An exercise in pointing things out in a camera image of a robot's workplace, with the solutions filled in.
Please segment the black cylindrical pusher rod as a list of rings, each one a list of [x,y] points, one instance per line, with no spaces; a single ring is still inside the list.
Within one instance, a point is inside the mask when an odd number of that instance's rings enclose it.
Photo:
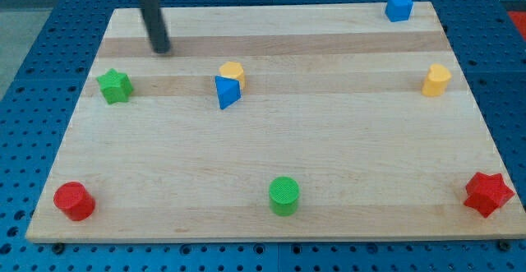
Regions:
[[[168,53],[171,50],[171,43],[159,0],[137,1],[139,2],[141,15],[152,50],[158,54]]]

